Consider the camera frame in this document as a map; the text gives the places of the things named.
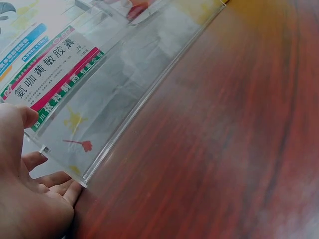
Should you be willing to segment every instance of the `reddish-brown wood grain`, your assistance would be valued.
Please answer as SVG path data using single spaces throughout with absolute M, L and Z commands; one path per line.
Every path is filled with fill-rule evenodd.
M 233 0 L 127 128 L 74 238 L 318 238 L 319 1 Z

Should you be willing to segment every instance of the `clear plastic sheet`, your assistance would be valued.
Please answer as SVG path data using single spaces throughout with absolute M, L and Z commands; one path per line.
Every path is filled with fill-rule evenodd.
M 45 83 L 48 89 L 42 90 L 44 93 L 36 100 L 32 100 L 35 92 L 30 96 L 31 102 L 39 100 L 34 105 L 40 117 L 44 109 L 47 115 L 43 117 L 41 124 L 38 123 L 37 128 L 28 129 L 25 133 L 42 147 L 44 153 L 62 165 L 67 173 L 86 185 L 103 157 L 167 70 L 205 27 L 205 23 L 223 8 L 223 4 L 217 0 L 199 0 L 197 3 L 191 0 L 163 0 L 157 8 L 153 7 L 144 12 L 147 17 L 145 15 L 140 19 L 136 18 L 136 22 L 127 21 L 123 15 L 110 14 L 108 10 L 110 6 L 106 6 L 105 1 L 89 5 L 87 2 L 81 4 L 78 0 L 68 0 L 64 1 L 64 4 L 67 10 L 55 13 L 55 16 L 60 16 L 60 24 L 52 27 L 49 21 L 38 18 L 34 25 L 44 22 L 47 26 L 46 32 L 40 35 L 37 41 L 46 35 L 49 36 L 48 42 L 54 41 L 60 32 L 68 27 L 73 29 L 69 35 L 70 40 L 67 40 L 68 36 L 63 38 L 64 45 L 56 45 L 41 60 L 49 59 L 48 56 L 52 55 L 53 50 L 59 46 L 65 47 L 65 51 L 67 47 L 70 49 L 65 53 L 65 56 L 70 54 L 69 58 L 65 58 L 65 62 L 60 60 L 62 56 L 56 59 L 64 71 L 71 69 L 70 72 L 75 72 L 74 65 L 90 52 L 95 51 L 96 59 L 87 61 L 90 65 L 84 68 L 85 72 L 82 75 L 80 73 L 79 79 L 74 78 L 75 73 L 69 75 L 69 79 L 72 78 L 74 81 L 69 81 L 67 86 L 64 84 L 60 86 L 61 94 L 52 95 L 49 101 L 52 103 L 49 104 L 50 107 L 45 108 L 44 105 L 39 107 L 38 103 L 43 101 L 41 97 L 45 92 L 50 92 L 55 86 L 54 83 L 61 80 L 64 71 L 61 76 L 55 76 L 51 85 L 47 86 L 48 83 Z M 194 5 L 201 7 L 194 11 Z M 200 16 L 202 19 L 205 16 L 203 22 L 198 21 Z M 77 50 L 72 47 L 78 47 L 80 43 L 82 49 L 86 47 L 89 53 L 74 57 Z M 49 45 L 49 43 L 44 45 L 39 52 Z M 7 54 L 4 53 L 1 55 L 2 59 Z M 4 93 L 7 90 L 7 95 L 9 94 L 7 89 L 9 82 L 12 82 L 18 72 L 21 72 L 30 61 L 17 60 L 14 73 L 11 75 L 9 73 L 10 77 L 4 77 L 0 82 L 3 102 L 19 103 L 17 95 L 14 98 Z M 42 72 L 43 75 L 50 71 L 49 68 L 46 70 L 47 72 Z M 36 74 L 39 73 L 39 68 L 36 71 L 36 65 L 30 66 L 30 71 Z M 18 85 L 11 94 L 16 94 L 17 88 Z

